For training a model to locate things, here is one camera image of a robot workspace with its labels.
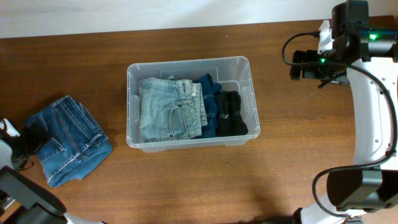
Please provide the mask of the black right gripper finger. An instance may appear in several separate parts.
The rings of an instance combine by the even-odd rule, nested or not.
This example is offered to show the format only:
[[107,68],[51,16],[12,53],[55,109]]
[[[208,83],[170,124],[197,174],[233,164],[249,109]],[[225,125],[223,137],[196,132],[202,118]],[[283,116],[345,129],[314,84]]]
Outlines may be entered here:
[[291,67],[290,68],[290,79],[300,80],[302,78],[302,67]]
[[292,56],[292,63],[302,64],[306,59],[306,51],[296,50]]

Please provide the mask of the dark blue jeans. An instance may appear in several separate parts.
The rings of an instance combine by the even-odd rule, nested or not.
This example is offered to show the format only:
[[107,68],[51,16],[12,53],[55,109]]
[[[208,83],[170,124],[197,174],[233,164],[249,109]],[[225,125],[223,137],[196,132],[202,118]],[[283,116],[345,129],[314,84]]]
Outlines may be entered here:
[[50,187],[82,180],[112,152],[109,138],[90,112],[69,95],[26,119],[27,127],[33,124],[51,136],[35,153]]

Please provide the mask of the black garment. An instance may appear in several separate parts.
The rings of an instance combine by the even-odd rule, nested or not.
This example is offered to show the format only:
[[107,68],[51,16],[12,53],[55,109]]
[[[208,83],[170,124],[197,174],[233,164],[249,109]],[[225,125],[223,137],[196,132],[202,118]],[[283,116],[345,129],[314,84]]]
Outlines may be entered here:
[[243,136],[248,127],[241,116],[241,97],[237,91],[221,91],[215,96],[218,107],[217,137]]

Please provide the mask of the teal taped garment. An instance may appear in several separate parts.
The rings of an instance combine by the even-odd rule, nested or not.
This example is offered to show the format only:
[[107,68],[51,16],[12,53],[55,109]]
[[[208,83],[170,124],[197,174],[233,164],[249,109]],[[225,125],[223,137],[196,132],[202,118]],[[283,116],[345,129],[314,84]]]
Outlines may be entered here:
[[217,114],[218,106],[215,100],[215,95],[222,89],[222,85],[214,83],[212,76],[207,73],[194,81],[201,84],[203,102],[206,113],[207,125],[201,128],[201,136],[198,138],[215,138],[216,129],[218,127]]

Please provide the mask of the light blue jeans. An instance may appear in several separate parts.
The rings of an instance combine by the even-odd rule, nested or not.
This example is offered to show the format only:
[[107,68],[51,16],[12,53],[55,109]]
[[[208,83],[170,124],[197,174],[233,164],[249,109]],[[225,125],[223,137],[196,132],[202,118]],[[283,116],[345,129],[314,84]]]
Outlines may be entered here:
[[192,80],[146,78],[139,82],[144,143],[192,139],[208,124],[201,84]]

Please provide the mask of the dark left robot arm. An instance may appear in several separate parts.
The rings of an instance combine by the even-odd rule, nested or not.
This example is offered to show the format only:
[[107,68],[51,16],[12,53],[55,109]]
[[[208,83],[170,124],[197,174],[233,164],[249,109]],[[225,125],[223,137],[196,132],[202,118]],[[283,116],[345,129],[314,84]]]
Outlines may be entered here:
[[54,194],[20,173],[32,161],[30,155],[50,140],[51,135],[36,124],[19,132],[8,119],[1,120],[1,215],[19,204],[3,223],[103,224],[68,213]]

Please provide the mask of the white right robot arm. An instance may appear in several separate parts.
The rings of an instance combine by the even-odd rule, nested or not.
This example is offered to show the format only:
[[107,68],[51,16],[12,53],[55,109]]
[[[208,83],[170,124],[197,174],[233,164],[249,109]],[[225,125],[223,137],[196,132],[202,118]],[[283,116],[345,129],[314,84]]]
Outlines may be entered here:
[[356,144],[353,164],[322,171],[326,194],[292,221],[360,223],[397,205],[397,31],[371,26],[366,1],[346,1],[312,35],[318,48],[293,54],[290,77],[350,86]]

